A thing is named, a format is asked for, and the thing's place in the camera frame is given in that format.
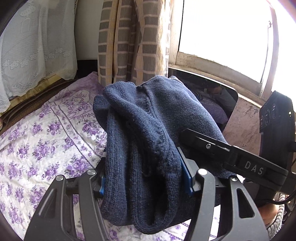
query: wall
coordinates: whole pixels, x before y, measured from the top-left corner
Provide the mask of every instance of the wall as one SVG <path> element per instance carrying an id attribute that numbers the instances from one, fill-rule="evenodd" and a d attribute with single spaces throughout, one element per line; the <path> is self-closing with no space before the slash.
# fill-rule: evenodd
<path id="1" fill-rule="evenodd" d="M 257 105 L 239 97 L 237 105 L 223 131 L 230 145 L 259 154 L 261 136 L 259 133 L 259 109 Z"/>
<path id="2" fill-rule="evenodd" d="M 103 0 L 79 0 L 75 17 L 77 60 L 97 59 Z"/>

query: screw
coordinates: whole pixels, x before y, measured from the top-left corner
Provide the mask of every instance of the screw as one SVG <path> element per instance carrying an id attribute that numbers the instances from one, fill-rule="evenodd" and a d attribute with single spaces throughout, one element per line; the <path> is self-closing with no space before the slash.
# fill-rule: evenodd
<path id="1" fill-rule="evenodd" d="M 59 182 L 59 181 L 62 181 L 64 179 L 64 176 L 63 175 L 58 175 L 56 176 L 56 180 Z"/>
<path id="2" fill-rule="evenodd" d="M 231 176 L 230 180 L 236 182 L 238 180 L 238 178 L 236 176 Z"/>
<path id="3" fill-rule="evenodd" d="M 89 170 L 87 170 L 87 174 L 90 175 L 90 176 L 95 175 L 96 170 L 95 169 L 89 169 Z"/>
<path id="4" fill-rule="evenodd" d="M 207 170 L 203 169 L 203 168 L 198 169 L 197 172 L 198 172 L 198 174 L 203 175 L 203 176 L 207 174 Z"/>

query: lace curtain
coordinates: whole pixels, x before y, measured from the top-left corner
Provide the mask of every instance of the lace curtain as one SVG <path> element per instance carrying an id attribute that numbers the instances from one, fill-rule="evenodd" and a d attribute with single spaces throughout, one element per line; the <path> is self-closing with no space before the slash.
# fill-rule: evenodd
<path id="1" fill-rule="evenodd" d="M 29 0 L 0 37 L 0 112 L 53 74 L 73 79 L 77 70 L 74 19 L 77 0 Z"/>

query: beige curtain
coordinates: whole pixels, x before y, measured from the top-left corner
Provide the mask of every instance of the beige curtain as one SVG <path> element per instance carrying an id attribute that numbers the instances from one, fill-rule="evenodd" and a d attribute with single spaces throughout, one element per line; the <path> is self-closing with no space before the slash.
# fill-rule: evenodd
<path id="1" fill-rule="evenodd" d="M 99 30 L 99 82 L 136 85 L 168 74 L 170 0 L 105 0 Z"/>

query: mirror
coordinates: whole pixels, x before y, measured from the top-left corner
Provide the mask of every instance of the mirror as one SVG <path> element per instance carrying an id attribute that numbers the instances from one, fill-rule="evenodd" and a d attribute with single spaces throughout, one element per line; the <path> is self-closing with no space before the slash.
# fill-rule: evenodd
<path id="1" fill-rule="evenodd" d="M 236 90 L 198 74 L 169 68 L 168 76 L 172 75 L 195 95 L 223 131 L 238 100 Z"/>

